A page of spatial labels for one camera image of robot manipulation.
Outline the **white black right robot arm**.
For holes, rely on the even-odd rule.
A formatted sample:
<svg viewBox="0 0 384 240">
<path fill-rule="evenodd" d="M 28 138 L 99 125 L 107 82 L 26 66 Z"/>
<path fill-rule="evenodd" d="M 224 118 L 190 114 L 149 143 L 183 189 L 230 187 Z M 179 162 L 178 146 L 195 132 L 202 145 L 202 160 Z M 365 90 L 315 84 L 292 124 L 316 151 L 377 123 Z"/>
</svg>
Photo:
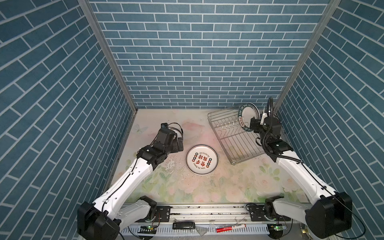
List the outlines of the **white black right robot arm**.
<svg viewBox="0 0 384 240">
<path fill-rule="evenodd" d="M 272 116 L 250 120 L 250 129 L 260 135 L 265 153 L 293 178 L 310 202 L 298 204 L 283 197 L 270 197 L 265 202 L 265 217 L 275 220 L 285 216 L 296 220 L 306 225 L 319 240 L 349 230 L 352 227 L 351 197 L 336 191 L 310 170 L 294 149 L 281 139 L 281 128 L 279 119 Z"/>
</svg>

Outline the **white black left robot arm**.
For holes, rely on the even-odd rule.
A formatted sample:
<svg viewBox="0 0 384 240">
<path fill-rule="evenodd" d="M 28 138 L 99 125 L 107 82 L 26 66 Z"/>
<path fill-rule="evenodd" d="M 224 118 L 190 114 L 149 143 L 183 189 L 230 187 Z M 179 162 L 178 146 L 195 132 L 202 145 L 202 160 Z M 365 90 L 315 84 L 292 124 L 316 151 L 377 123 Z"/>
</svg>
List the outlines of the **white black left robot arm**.
<svg viewBox="0 0 384 240">
<path fill-rule="evenodd" d="M 121 230 L 136 221 L 152 221 L 157 202 L 147 196 L 124 207 L 125 201 L 158 165 L 173 153 L 183 151 L 182 129 L 162 124 L 150 145 L 141 148 L 126 172 L 92 203 L 78 208 L 77 232 L 86 240 L 114 240 Z"/>
</svg>

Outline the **black rectangular device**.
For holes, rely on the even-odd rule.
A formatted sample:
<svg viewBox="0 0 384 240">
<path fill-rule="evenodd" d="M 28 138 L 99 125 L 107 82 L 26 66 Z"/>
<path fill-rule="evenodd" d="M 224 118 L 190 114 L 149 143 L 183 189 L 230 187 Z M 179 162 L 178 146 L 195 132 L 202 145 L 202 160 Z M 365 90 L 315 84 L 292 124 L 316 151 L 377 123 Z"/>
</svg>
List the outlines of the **black rectangular device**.
<svg viewBox="0 0 384 240">
<path fill-rule="evenodd" d="M 172 225 L 173 230 L 194 230 L 196 227 L 194 222 L 174 222 Z"/>
</svg>

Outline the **left green circuit board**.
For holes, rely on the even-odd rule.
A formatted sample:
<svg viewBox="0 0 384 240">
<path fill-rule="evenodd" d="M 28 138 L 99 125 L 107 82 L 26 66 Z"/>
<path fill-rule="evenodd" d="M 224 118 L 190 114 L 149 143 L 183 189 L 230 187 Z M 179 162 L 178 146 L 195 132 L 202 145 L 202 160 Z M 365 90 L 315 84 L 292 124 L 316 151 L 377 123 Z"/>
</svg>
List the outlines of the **left green circuit board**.
<svg viewBox="0 0 384 240">
<path fill-rule="evenodd" d="M 157 227 L 140 226 L 138 235 L 155 235 L 157 233 Z"/>
</svg>

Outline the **green circuit board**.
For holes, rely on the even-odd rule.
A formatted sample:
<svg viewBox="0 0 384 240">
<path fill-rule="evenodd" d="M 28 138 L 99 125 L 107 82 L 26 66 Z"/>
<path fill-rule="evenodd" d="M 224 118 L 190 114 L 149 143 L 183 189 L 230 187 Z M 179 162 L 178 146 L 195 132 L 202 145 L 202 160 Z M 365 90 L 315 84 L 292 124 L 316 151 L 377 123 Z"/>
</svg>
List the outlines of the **green circuit board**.
<svg viewBox="0 0 384 240">
<path fill-rule="evenodd" d="M 284 230 L 286 230 L 287 227 L 281 224 L 270 224 L 268 225 L 268 230 L 270 234 L 278 234 L 282 235 Z"/>
<path fill-rule="evenodd" d="M 155 235 L 157 233 L 157 227 L 140 226 L 138 235 Z"/>
</svg>

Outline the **right green circuit board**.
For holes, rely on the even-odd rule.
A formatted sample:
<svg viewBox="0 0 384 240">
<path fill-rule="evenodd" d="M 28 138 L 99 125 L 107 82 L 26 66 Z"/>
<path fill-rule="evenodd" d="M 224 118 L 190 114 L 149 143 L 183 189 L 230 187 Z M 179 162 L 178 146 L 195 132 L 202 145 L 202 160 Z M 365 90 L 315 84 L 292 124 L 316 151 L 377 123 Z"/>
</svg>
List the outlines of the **right green circuit board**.
<svg viewBox="0 0 384 240">
<path fill-rule="evenodd" d="M 270 234 L 278 234 L 282 235 L 284 230 L 286 230 L 287 227 L 281 224 L 270 224 L 268 225 L 268 230 Z"/>
</svg>

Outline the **red marker pen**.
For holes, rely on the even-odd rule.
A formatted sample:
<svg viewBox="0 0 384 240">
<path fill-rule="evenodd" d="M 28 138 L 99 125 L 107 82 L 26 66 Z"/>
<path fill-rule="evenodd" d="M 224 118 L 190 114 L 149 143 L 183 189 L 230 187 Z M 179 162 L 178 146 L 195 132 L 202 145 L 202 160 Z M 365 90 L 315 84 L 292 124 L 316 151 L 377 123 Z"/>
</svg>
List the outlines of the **red marker pen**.
<svg viewBox="0 0 384 240">
<path fill-rule="evenodd" d="M 234 231 L 236 229 L 243 229 L 247 225 L 246 224 L 238 224 L 234 226 L 229 226 L 229 227 L 221 227 L 216 229 L 216 233 L 222 233 L 222 232 L 228 232 L 228 231 Z"/>
</svg>

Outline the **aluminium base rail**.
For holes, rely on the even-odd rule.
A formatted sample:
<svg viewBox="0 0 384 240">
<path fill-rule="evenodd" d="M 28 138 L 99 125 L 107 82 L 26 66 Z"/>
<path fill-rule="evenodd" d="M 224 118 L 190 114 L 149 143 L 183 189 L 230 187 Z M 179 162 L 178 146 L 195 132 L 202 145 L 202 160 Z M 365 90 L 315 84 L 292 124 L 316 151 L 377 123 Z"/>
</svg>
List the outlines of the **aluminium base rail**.
<svg viewBox="0 0 384 240">
<path fill-rule="evenodd" d="M 156 217 L 151 222 L 139 220 L 121 230 L 123 234 L 131 234 L 142 240 L 153 237 L 180 237 L 198 236 L 194 230 L 173 230 L 174 222 L 194 222 L 196 226 L 209 228 L 204 236 L 226 236 L 226 235 L 268 235 L 271 239 L 279 239 L 288 234 L 289 228 L 283 234 L 270 234 L 268 225 L 285 225 L 288 221 L 298 221 L 285 216 L 275 220 L 265 217 L 264 204 L 168 204 L 158 205 Z M 246 224 L 243 229 L 216 233 L 217 228 L 229 227 L 238 224 Z M 140 226 L 157 227 L 155 235 L 138 235 Z"/>
</svg>

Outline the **aluminium corner frame post right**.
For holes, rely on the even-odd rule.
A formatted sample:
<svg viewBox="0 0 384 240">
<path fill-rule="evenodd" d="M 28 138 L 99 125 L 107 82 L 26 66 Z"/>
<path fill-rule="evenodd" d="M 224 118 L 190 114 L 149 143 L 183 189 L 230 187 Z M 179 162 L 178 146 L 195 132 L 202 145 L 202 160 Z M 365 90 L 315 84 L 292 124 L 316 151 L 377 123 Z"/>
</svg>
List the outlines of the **aluminium corner frame post right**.
<svg viewBox="0 0 384 240">
<path fill-rule="evenodd" d="M 306 46 L 304 47 L 302 54 L 298 58 L 296 65 L 293 67 L 291 75 L 288 77 L 285 86 L 282 88 L 281 94 L 279 95 L 276 103 L 274 104 L 276 111 L 278 111 L 281 105 L 283 104 L 283 101 L 287 96 L 287 94 L 289 93 L 290 88 L 293 86 L 294 82 L 296 81 L 296 78 L 298 77 L 305 62 L 309 58 L 312 50 L 314 49 L 316 43 L 320 39 L 320 36 L 322 35 L 324 29 L 326 28 L 328 22 L 330 21 L 332 15 L 336 11 L 340 2 L 341 0 L 330 0 L 328 5 L 326 6 L 318 24 L 314 28 L 314 31 L 311 37 L 309 38 Z"/>
</svg>

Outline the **aluminium corner frame post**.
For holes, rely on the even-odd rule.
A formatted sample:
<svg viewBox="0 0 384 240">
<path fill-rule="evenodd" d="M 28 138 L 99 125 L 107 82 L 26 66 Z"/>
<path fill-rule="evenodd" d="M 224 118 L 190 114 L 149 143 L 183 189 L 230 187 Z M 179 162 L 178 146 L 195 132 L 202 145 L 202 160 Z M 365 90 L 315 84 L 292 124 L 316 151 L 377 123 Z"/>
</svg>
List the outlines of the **aluminium corner frame post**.
<svg viewBox="0 0 384 240">
<path fill-rule="evenodd" d="M 288 77 L 285 86 L 282 88 L 281 94 L 279 95 L 276 103 L 274 104 L 276 111 L 278 111 L 281 105 L 283 104 L 283 101 L 287 96 L 287 94 L 289 93 L 290 88 L 293 86 L 294 82 L 296 81 L 296 78 L 298 77 L 305 62 L 309 58 L 312 50 L 314 49 L 316 43 L 320 39 L 320 36 L 322 35 L 324 29 L 326 28 L 328 22 L 330 21 L 332 15 L 336 11 L 340 2 L 341 0 L 330 0 L 328 5 L 326 6 L 318 24 L 314 28 L 314 31 L 311 37 L 309 38 L 306 46 L 304 47 L 302 54 L 298 58 L 296 65 L 293 67 L 291 75 Z"/>
<path fill-rule="evenodd" d="M 93 9 L 91 7 L 91 4 L 89 1 L 86 1 L 86 0 L 78 0 L 79 2 L 79 5 L 107 59 L 107 62 L 119 84 L 119 86 L 121 87 L 123 93 L 124 93 L 124 96 L 129 104 L 129 106 L 131 107 L 134 115 L 137 113 L 137 107 L 135 106 L 135 103 L 129 93 L 129 90 L 127 88 L 127 85 L 123 79 L 123 76 L 121 74 L 121 71 L 115 61 L 115 58 L 113 56 L 113 53 L 108 45 L 108 42 L 103 34 L 103 31 L 98 23 L 98 20 L 96 18 L 96 15 L 95 13 L 93 12 Z"/>
</svg>

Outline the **aluminium corner frame post left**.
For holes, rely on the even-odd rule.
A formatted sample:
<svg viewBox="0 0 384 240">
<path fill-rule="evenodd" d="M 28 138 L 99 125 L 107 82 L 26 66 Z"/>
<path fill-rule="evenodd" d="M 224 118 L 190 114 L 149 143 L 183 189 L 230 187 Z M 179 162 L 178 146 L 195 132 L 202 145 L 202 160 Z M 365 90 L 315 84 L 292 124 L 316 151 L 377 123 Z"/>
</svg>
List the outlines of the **aluminium corner frame post left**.
<svg viewBox="0 0 384 240">
<path fill-rule="evenodd" d="M 103 31 L 98 23 L 98 20 L 96 18 L 96 15 L 95 13 L 93 12 L 93 9 L 91 7 L 91 4 L 89 1 L 86 1 L 86 0 L 78 0 L 79 2 L 79 5 L 107 59 L 107 62 L 119 84 L 119 86 L 121 87 L 123 93 L 124 93 L 124 96 L 129 104 L 129 106 L 131 107 L 134 115 L 137 113 L 137 107 L 135 106 L 135 103 L 129 93 L 129 90 L 127 88 L 127 85 L 123 79 L 123 76 L 121 74 L 121 71 L 115 61 L 115 58 L 113 56 L 113 53 L 108 45 L 108 42 L 103 34 Z"/>
</svg>

